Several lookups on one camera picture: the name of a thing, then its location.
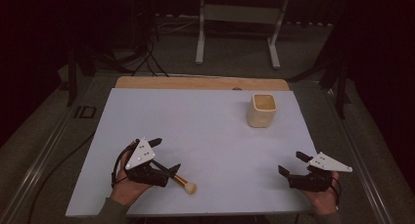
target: beige cup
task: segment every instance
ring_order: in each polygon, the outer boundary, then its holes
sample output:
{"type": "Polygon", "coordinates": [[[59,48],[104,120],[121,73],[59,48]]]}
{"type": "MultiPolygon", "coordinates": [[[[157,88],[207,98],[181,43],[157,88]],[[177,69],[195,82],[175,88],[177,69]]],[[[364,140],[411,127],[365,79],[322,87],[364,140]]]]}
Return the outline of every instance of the beige cup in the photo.
{"type": "Polygon", "coordinates": [[[277,104],[272,95],[254,94],[247,113],[248,125],[253,128],[266,128],[271,124],[275,112],[277,104]]]}

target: sleeve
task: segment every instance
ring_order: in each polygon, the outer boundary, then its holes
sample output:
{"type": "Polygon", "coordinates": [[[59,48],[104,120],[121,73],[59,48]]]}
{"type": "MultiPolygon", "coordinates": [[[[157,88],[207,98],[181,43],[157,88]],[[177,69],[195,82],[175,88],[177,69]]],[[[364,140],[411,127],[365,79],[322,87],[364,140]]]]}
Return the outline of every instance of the sleeve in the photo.
{"type": "Polygon", "coordinates": [[[122,205],[106,198],[104,206],[96,217],[87,217],[82,224],[120,224],[125,222],[125,214],[129,206],[122,205]]]}
{"type": "Polygon", "coordinates": [[[326,215],[316,215],[315,220],[318,224],[342,224],[342,220],[340,219],[338,212],[326,215]]]}

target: hand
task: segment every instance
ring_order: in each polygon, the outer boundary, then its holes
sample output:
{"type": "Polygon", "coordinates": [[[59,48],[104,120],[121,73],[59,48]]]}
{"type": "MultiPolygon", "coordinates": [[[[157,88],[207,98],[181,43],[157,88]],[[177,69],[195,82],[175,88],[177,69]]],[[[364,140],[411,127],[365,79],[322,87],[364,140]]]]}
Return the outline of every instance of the hand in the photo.
{"type": "MultiPolygon", "coordinates": [[[[332,176],[339,181],[339,173],[332,171],[332,176]]],[[[336,180],[333,179],[333,187],[337,186],[336,180]]],[[[327,189],[325,192],[309,192],[301,191],[309,200],[314,208],[314,212],[317,215],[325,215],[334,213],[337,211],[336,198],[337,195],[332,188],[327,189]]]]}
{"type": "Polygon", "coordinates": [[[125,153],[120,160],[120,170],[115,179],[120,182],[115,183],[110,199],[123,205],[132,206],[135,201],[137,201],[137,199],[153,185],[136,183],[126,178],[127,175],[125,174],[123,168],[125,166],[128,153],[131,152],[125,153]]]}

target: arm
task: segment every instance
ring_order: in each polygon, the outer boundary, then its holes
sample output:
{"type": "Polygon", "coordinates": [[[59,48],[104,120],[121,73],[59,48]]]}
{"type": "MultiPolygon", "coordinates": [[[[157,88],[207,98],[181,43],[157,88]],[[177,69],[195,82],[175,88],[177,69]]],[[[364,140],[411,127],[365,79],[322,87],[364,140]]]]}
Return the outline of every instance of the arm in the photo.
{"type": "Polygon", "coordinates": [[[116,183],[109,198],[96,217],[85,218],[82,224],[116,224],[125,222],[125,214],[137,199],[152,185],[136,183],[126,178],[123,170],[128,154],[124,154],[120,161],[120,170],[116,176],[116,183]]]}
{"type": "MultiPolygon", "coordinates": [[[[339,173],[332,172],[333,178],[339,181],[339,173]]],[[[314,213],[316,214],[316,220],[319,224],[340,224],[340,215],[337,212],[336,205],[336,193],[332,188],[327,189],[325,192],[309,192],[301,191],[311,203],[314,213]]]]}

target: dark background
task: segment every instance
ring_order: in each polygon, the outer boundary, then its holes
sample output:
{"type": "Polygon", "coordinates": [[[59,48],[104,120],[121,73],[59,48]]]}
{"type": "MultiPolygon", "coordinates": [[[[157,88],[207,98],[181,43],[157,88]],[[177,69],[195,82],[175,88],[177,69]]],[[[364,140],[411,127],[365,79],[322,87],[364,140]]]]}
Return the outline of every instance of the dark background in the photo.
{"type": "MultiPolygon", "coordinates": [[[[273,6],[274,1],[277,0],[227,2],[273,6]]],[[[199,13],[199,0],[154,2],[161,16],[199,13]]],[[[128,3],[129,0],[0,0],[0,145],[59,87],[57,70],[68,63],[69,44],[81,40],[94,47],[106,47],[109,39],[130,39],[114,34],[120,28],[129,29],[128,3]]],[[[304,27],[309,22],[335,25],[322,59],[347,54],[348,78],[355,81],[361,99],[413,190],[414,5],[415,0],[290,0],[285,17],[285,22],[301,22],[304,27]]]]}

